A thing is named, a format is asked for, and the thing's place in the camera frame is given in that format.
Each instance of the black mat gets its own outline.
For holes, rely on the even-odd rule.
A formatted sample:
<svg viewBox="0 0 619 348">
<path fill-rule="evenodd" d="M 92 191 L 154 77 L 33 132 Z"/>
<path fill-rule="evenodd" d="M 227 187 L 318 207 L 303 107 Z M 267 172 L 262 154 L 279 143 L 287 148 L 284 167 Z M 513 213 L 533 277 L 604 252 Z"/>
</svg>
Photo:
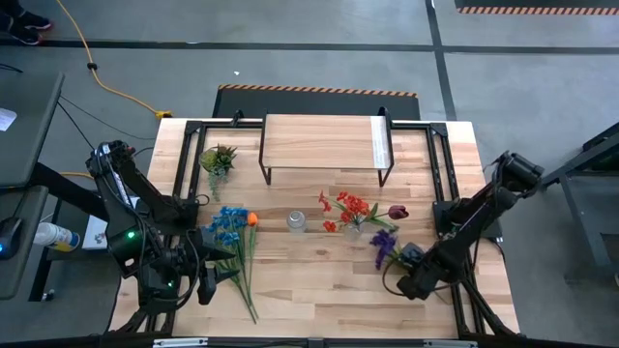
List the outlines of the black mat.
<svg viewBox="0 0 619 348">
<path fill-rule="evenodd" d="M 616 0 L 456 0 L 467 15 L 617 15 Z"/>
<path fill-rule="evenodd" d="M 246 118 L 269 113 L 315 115 L 375 115 L 380 106 L 394 120 L 420 120 L 417 94 L 320 87 L 221 85 L 213 117 L 232 117 L 243 110 Z"/>
</svg>

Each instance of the concrete floor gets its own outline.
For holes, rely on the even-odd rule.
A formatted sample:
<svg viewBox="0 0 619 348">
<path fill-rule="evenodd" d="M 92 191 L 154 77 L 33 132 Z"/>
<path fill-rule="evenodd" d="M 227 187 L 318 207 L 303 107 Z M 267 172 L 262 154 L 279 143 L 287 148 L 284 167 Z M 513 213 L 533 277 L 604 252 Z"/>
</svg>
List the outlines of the concrete floor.
<svg viewBox="0 0 619 348">
<path fill-rule="evenodd" d="M 65 0 L 89 40 L 277 44 L 432 44 L 424 0 Z M 55 2 L 22 0 L 56 22 L 52 40 L 76 33 Z M 616 47 L 619 21 L 604 16 L 458 14 L 434 1 L 443 44 Z M 221 83 L 329 86 L 412 91 L 422 119 L 445 120 L 432 52 L 93 49 L 102 79 L 180 117 L 204 117 Z M 27 72 L 62 71 L 63 95 L 109 123 L 142 137 L 158 122 L 145 109 L 101 90 L 81 48 L 0 46 L 0 62 Z M 617 122 L 619 63 L 615 55 L 446 54 L 459 120 L 474 124 L 482 162 L 519 152 L 549 172 L 577 147 Z M 135 140 L 69 108 L 93 142 Z M 88 147 L 58 111 L 42 162 L 83 171 Z M 138 159 L 146 171 L 149 155 Z M 619 294 L 614 281 L 568 285 L 563 275 L 590 263 L 563 193 L 551 188 L 522 201 L 501 219 L 516 314 L 524 334 L 619 345 Z M 33 252 L 29 274 L 38 252 Z M 0 341 L 101 333 L 117 286 L 114 265 L 59 263 L 53 304 L 0 303 Z M 35 323 L 33 327 L 26 324 Z"/>
</svg>

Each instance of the yellow cable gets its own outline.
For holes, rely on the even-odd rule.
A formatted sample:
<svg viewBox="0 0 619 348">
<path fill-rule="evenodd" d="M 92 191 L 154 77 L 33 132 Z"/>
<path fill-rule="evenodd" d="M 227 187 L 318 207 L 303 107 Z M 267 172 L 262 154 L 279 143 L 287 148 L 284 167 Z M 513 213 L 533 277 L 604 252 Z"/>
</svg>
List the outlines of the yellow cable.
<svg viewBox="0 0 619 348">
<path fill-rule="evenodd" d="M 65 15 L 67 15 L 67 17 L 71 20 L 71 22 L 74 24 L 75 30 L 77 31 L 77 35 L 79 35 L 79 38 L 81 39 L 82 43 L 84 44 L 84 48 L 86 48 L 86 54 L 88 55 L 88 63 L 91 64 L 95 64 L 95 62 L 93 61 L 93 56 L 90 53 L 90 48 L 88 47 L 88 43 L 86 43 L 86 39 L 84 39 L 84 36 L 81 34 L 81 30 L 79 30 L 79 26 L 77 25 L 77 22 L 75 22 L 74 18 L 71 16 L 71 14 L 69 13 L 69 11 L 67 10 L 67 8 L 62 4 L 62 2 L 60 2 L 60 0 L 56 0 L 56 2 L 58 3 L 58 5 L 60 5 L 60 7 L 62 8 L 62 11 L 64 11 Z M 97 72 L 95 71 L 95 69 L 90 69 L 90 72 L 93 74 L 93 76 L 95 77 L 95 80 L 97 81 L 97 83 L 99 83 L 99 85 L 105 89 L 107 92 L 113 93 L 115 95 L 127 98 L 130 101 L 134 101 L 137 102 L 138 104 L 146 107 L 149 111 L 151 111 L 152 113 L 155 114 L 155 116 L 157 116 L 158 119 L 162 119 L 164 117 L 172 117 L 172 112 L 171 111 L 158 111 L 155 110 L 151 105 L 147 104 L 144 101 L 139 100 L 136 97 L 132 97 L 128 94 L 125 94 L 123 92 L 117 91 L 113 88 L 107 87 L 105 86 L 100 80 L 99 77 L 97 76 Z"/>
<path fill-rule="evenodd" d="M 93 177 L 91 177 L 90 174 L 88 174 L 88 173 L 60 172 L 60 175 L 62 175 L 62 176 L 78 176 L 78 177 L 88 178 L 88 179 L 94 180 Z"/>
</svg>

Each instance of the wooden tabletop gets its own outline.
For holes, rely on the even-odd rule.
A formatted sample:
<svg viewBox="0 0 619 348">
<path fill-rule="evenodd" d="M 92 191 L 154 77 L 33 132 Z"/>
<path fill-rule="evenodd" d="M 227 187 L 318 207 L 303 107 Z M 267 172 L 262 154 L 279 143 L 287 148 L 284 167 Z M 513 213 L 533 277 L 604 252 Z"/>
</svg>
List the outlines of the wooden tabletop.
<svg viewBox="0 0 619 348">
<path fill-rule="evenodd" d="M 387 169 L 384 116 L 267 115 L 262 162 L 271 168 Z"/>
<path fill-rule="evenodd" d="M 164 194 L 172 192 L 185 119 L 163 119 L 148 179 Z M 457 183 L 463 197 L 485 184 L 473 127 L 468 122 L 447 123 Z M 211 304 L 201 306 L 197 296 L 176 315 L 174 334 L 199 336 L 322 336 L 360 338 L 457 337 L 452 299 L 448 289 L 427 300 L 408 301 L 387 293 L 381 273 L 374 268 L 376 250 L 370 234 L 356 243 L 321 228 L 325 218 L 318 194 L 331 196 L 346 190 L 379 202 L 379 212 L 403 204 L 410 217 L 399 220 L 399 241 L 428 249 L 435 241 L 430 206 L 435 200 L 429 172 L 426 136 L 421 131 L 392 133 L 396 166 L 384 188 L 376 184 L 374 170 L 279 169 L 268 187 L 257 163 L 260 130 L 209 130 L 205 148 L 217 144 L 238 147 L 235 169 L 221 187 L 221 202 L 200 209 L 198 220 L 209 223 L 221 205 L 244 206 L 258 214 L 256 254 L 253 265 L 253 300 L 260 316 L 251 321 L 241 296 L 226 281 L 218 285 Z M 438 157 L 442 164 L 443 156 Z M 191 171 L 186 170 L 185 186 Z M 198 193 L 209 194 L 207 173 L 200 175 Z M 305 234 L 287 231 L 286 216 L 300 210 L 308 219 Z M 478 287 L 490 306 L 512 330 L 517 321 L 505 266 L 499 251 L 482 242 L 475 270 Z M 401 276 L 387 275 L 392 288 Z M 470 304 L 464 295 L 467 323 L 473 328 Z M 125 324 L 137 309 L 133 278 L 123 280 L 111 329 Z"/>
</svg>

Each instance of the purple flower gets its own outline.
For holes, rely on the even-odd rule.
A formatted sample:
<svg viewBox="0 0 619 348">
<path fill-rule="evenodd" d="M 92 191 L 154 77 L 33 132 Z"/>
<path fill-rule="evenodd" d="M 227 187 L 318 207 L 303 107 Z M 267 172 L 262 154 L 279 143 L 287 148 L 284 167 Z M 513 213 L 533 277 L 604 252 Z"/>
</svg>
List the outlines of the purple flower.
<svg viewBox="0 0 619 348">
<path fill-rule="evenodd" d="M 378 247 L 375 260 L 376 270 L 380 270 L 380 266 L 383 264 L 385 257 L 394 251 L 397 241 L 395 234 L 391 234 L 384 229 L 376 232 L 376 235 L 372 237 L 369 243 Z"/>
</svg>

